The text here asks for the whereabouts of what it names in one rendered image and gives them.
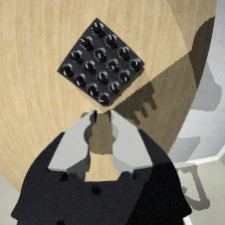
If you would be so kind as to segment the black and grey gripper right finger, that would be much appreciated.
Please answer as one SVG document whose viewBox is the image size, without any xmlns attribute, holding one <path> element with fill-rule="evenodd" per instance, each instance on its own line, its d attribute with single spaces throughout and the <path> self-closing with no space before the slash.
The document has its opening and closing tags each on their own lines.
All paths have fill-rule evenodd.
<svg viewBox="0 0 225 225">
<path fill-rule="evenodd" d="M 113 168 L 119 173 L 129 171 L 131 179 L 158 186 L 173 199 L 182 218 L 190 215 L 192 209 L 183 195 L 178 173 L 164 150 L 113 109 L 110 122 L 116 139 L 112 145 Z"/>
</svg>

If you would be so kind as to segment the black knob box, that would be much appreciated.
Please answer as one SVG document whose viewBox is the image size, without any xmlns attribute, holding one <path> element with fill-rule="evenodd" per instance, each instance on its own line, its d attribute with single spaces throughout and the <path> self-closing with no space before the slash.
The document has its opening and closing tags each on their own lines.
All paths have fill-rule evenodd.
<svg viewBox="0 0 225 225">
<path fill-rule="evenodd" d="M 117 34 L 96 18 L 57 72 L 105 107 L 144 65 Z"/>
</svg>

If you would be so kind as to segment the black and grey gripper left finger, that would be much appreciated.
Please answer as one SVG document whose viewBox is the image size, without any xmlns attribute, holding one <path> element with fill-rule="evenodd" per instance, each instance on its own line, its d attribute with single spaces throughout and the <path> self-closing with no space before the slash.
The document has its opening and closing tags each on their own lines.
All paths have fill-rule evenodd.
<svg viewBox="0 0 225 225">
<path fill-rule="evenodd" d="M 97 122 L 96 110 L 89 112 L 65 132 L 61 132 L 34 160 L 21 188 L 11 217 L 18 220 L 27 201 L 40 189 L 60 181 L 68 181 L 69 173 L 77 173 L 85 181 L 91 167 L 90 138 Z"/>
</svg>

